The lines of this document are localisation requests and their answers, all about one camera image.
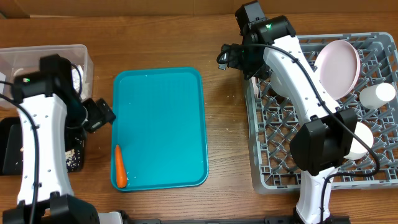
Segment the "white napkin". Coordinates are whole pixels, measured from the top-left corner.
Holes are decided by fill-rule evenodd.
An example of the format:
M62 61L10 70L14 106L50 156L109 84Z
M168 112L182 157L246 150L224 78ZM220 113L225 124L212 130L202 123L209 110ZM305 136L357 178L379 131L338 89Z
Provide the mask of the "white napkin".
M80 95L83 90L83 69L80 65L72 68L72 81L75 91Z

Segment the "orange carrot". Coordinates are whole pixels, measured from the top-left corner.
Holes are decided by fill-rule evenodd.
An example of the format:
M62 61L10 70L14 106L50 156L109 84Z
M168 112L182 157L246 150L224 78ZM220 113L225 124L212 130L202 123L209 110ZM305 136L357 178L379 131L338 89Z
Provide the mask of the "orange carrot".
M125 188L125 186L127 186L127 175L124 167L121 148L119 145L116 145L114 155L115 155L114 160L116 168L116 184L119 188Z

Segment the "pink round plate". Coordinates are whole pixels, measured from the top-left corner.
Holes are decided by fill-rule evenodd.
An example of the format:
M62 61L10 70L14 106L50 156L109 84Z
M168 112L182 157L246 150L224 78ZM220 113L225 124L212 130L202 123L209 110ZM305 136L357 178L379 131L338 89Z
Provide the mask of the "pink round plate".
M318 54L314 66L315 75L326 92L339 100L355 86L360 73L360 58L357 50L345 40L335 40Z

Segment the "white plastic cup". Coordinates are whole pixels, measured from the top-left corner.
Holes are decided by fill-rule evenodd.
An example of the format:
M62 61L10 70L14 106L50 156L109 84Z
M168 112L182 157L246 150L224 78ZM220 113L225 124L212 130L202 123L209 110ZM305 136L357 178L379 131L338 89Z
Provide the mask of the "white plastic cup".
M375 110L394 99L395 88L390 83L380 83L364 88L359 100L361 104L370 110Z

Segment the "white plastic fork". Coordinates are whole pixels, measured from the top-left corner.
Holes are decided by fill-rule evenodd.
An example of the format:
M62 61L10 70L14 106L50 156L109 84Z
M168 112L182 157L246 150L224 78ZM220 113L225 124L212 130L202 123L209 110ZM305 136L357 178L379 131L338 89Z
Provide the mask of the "white plastic fork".
M259 88L257 86L256 77L251 77L251 84L252 84L253 91L254 91L254 97L258 98L259 97Z

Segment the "grey bowl with rice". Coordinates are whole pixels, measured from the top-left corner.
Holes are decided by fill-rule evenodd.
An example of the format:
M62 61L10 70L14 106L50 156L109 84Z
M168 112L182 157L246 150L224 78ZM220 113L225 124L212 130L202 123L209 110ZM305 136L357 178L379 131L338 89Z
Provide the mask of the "grey bowl with rice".
M272 89L279 95L284 98L287 98L289 95L287 93L287 90L284 88L282 85L281 81L279 80L278 76L276 73L272 73L271 78L270 78L270 83Z

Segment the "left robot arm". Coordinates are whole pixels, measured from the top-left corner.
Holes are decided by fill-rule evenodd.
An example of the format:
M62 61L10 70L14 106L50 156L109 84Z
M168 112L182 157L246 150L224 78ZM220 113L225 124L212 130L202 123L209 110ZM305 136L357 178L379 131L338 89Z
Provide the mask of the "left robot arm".
M39 70L18 76L10 98L22 128L22 182L17 207L2 213L3 223L127 223L124 211L99 213L74 196L68 177L65 130L93 133L116 115L100 99L80 100L73 87L76 66L58 54L42 57Z

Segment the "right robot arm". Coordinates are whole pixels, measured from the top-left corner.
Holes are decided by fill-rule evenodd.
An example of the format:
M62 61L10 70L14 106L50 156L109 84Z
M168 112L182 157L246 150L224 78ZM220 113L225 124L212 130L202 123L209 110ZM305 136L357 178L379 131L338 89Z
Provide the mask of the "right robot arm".
M315 78L285 16L268 19L258 1L243 4L234 15L243 41L222 46L219 68L238 69L246 80L277 77L298 116L300 129L289 149L301 183L291 221L349 223L349 217L331 215L328 206L331 184L353 142L354 111L340 109Z

